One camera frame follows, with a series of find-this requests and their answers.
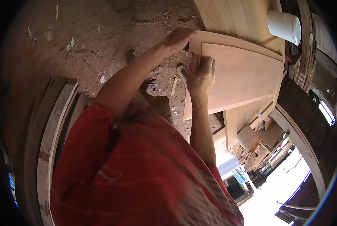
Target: wooden wall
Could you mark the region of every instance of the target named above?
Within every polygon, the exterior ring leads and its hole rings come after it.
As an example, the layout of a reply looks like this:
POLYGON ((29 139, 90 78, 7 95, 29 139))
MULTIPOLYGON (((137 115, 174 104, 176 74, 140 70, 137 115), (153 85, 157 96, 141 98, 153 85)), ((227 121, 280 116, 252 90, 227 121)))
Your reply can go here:
POLYGON ((277 106, 270 116, 290 133, 322 198, 337 164, 337 123, 330 126, 311 98, 289 78, 283 79, 277 106))

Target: paper scrap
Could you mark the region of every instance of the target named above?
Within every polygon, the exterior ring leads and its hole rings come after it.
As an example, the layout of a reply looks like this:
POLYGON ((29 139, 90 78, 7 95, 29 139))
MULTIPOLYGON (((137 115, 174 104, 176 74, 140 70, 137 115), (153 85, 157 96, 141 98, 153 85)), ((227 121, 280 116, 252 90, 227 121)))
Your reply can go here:
POLYGON ((70 44, 67 45, 67 52, 71 51, 74 47, 74 37, 72 37, 72 40, 70 42, 70 44))
POLYGON ((104 77, 104 75, 102 75, 101 79, 99 79, 100 83, 105 83, 107 81, 107 79, 104 77))

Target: light wood surface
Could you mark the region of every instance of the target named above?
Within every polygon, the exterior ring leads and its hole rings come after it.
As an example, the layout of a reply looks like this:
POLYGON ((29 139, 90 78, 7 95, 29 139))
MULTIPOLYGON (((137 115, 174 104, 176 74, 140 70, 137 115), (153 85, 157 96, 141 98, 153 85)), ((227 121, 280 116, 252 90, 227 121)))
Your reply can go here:
POLYGON ((232 147, 236 144, 236 135, 238 134, 239 107, 224 111, 224 124, 226 134, 226 147, 232 147))
MULTIPOLYGON (((257 45, 273 37, 268 28, 268 11, 282 11, 279 0, 191 0, 191 4, 203 30, 257 45)), ((285 40, 277 38, 264 47, 283 56, 285 40)))
MULTIPOLYGON (((202 30, 217 33, 217 35, 230 35, 257 45, 263 45, 264 48, 281 56, 279 60, 282 61, 284 68, 285 40, 276 38, 267 42, 273 37, 267 25, 267 13, 269 10, 282 11, 279 0, 191 0, 191 4, 202 30), (249 27, 249 29, 241 29, 240 24, 244 23, 246 23, 245 27, 249 27)), ((193 47, 192 43, 190 41, 189 48, 193 47)), ((278 75, 277 88, 272 97, 243 106, 239 112, 238 130, 245 125, 250 125, 254 129, 263 118, 269 115, 275 108, 280 84, 281 76, 278 75), (257 117, 257 113, 261 113, 263 118, 257 117)))
POLYGON ((67 133, 65 135, 64 143, 67 140, 69 132, 72 129, 75 121, 83 113, 86 101, 87 101, 87 96, 85 96, 84 94, 80 94, 79 97, 78 97, 78 100, 77 100, 77 102, 74 106, 72 116, 70 117, 70 120, 69 120, 68 129, 67 129, 67 133))
POLYGON ((231 46, 239 49, 248 50, 251 52, 260 53, 264 56, 274 58, 276 60, 282 61, 283 57, 271 50, 268 50, 264 47, 256 45, 254 43, 234 38, 228 35, 217 34, 213 32, 207 31, 198 31, 198 33, 190 39, 189 42, 189 52, 193 52, 196 54, 202 53, 202 44, 203 43, 211 43, 211 44, 219 44, 223 46, 231 46))
POLYGON ((44 225, 54 225, 49 209, 54 154, 62 129, 62 124, 64 123, 67 115, 67 109, 76 95, 77 86, 78 83, 76 81, 74 84, 70 81, 65 84, 54 104, 53 110, 50 113, 40 145, 37 166, 37 193, 39 206, 44 207, 44 210, 41 209, 44 225))
MULTIPOLYGON (((282 62, 231 46, 202 43, 202 54, 216 59, 215 84, 208 95, 209 114, 273 96, 282 62)), ((192 117, 186 92, 184 120, 192 117)))

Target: red shirt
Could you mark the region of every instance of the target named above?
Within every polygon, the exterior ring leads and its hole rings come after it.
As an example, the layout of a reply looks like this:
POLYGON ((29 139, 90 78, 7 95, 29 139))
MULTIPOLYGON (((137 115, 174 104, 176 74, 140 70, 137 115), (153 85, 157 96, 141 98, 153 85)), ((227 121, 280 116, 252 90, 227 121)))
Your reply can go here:
POLYGON ((243 225, 216 166, 181 134, 132 101, 114 124, 88 107, 54 171, 50 208, 60 225, 243 225))

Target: wooden board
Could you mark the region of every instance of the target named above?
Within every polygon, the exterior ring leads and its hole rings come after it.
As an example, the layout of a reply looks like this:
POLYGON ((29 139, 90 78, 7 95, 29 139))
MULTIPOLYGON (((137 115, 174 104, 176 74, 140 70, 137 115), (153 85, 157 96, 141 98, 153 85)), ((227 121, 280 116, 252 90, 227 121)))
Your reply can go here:
POLYGON ((78 97, 78 100, 74 106, 72 115, 69 120, 68 128, 67 128, 67 133, 64 139, 64 143, 67 140, 67 137, 69 135, 70 130, 72 129, 75 121, 78 119, 78 117, 82 114, 85 108, 85 103, 87 101, 87 97, 84 94, 80 94, 78 97))
POLYGON ((37 197, 37 158, 39 153, 39 143, 43 136, 49 114, 62 91, 67 79, 56 78, 49 85, 44 98, 37 111, 31 116, 28 134, 26 137, 24 154, 24 188, 27 207, 34 225, 42 225, 41 212, 37 197))
POLYGON ((226 147, 230 148, 237 143, 239 108, 224 111, 226 147))
POLYGON ((279 61, 283 60, 283 56, 254 43, 247 42, 245 40, 234 38, 228 35, 217 34, 207 31, 198 31, 198 33, 192 39, 190 39, 189 52, 193 52, 195 54, 202 53, 202 43, 236 47, 239 49, 260 53, 264 56, 271 57, 279 61))
POLYGON ((40 145, 37 166, 37 193, 45 226, 54 225, 49 208, 52 162, 54 161, 53 156, 61 132, 61 125, 64 123, 67 109, 74 99, 77 86, 76 81, 68 81, 64 86, 50 113, 40 145))
MULTIPOLYGON (((203 30, 257 45, 273 37, 267 23, 268 11, 282 11, 279 0, 191 0, 191 4, 203 30)), ((284 55, 285 40, 277 38, 264 47, 284 55)))
MULTIPOLYGON (((282 62, 256 52, 217 44, 202 44, 202 54, 216 59, 215 84, 208 95, 209 114, 273 96, 282 62)), ((192 117, 186 92, 184 120, 192 117)))

